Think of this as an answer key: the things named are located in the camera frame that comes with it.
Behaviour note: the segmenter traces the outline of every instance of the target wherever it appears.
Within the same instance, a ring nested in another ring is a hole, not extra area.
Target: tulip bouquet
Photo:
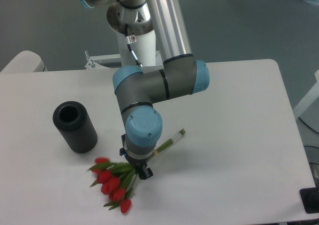
[[[182,129],[156,148],[151,155],[151,159],[171,145],[177,143],[184,134],[185,130]],[[97,178],[91,187],[102,184],[101,192],[104,195],[108,195],[110,199],[110,202],[104,204],[104,206],[110,207],[109,210],[120,207],[123,214],[127,213],[132,204],[130,197],[133,192],[133,185],[138,177],[135,167],[130,163],[114,163],[104,157],[96,158],[94,162],[95,165],[90,167],[89,170],[91,170]]]

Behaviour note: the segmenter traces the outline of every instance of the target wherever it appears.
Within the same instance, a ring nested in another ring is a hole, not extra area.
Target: black cylindrical container
[[[76,153],[89,152],[98,141],[90,117],[79,102],[60,104],[53,113],[53,123]]]

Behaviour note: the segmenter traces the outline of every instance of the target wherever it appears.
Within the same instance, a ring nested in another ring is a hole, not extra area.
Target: white tabletop
[[[248,225],[315,219],[299,190],[314,187],[276,62],[207,64],[208,90],[155,104],[159,144],[185,137],[150,162],[132,208],[107,197],[85,172],[97,156],[119,157],[125,132],[113,69],[0,75],[0,224]],[[54,127],[62,102],[82,103],[98,133],[87,154],[71,151]]]

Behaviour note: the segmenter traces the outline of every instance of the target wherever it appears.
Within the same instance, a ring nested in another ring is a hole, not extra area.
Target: cylinder opening
[[[61,109],[60,120],[64,123],[73,122],[79,115],[79,111],[74,106],[68,105]]]

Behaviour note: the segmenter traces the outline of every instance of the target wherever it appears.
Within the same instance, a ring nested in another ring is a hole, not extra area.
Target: silver metal tube
[[[163,61],[191,54],[178,0],[146,0]]]

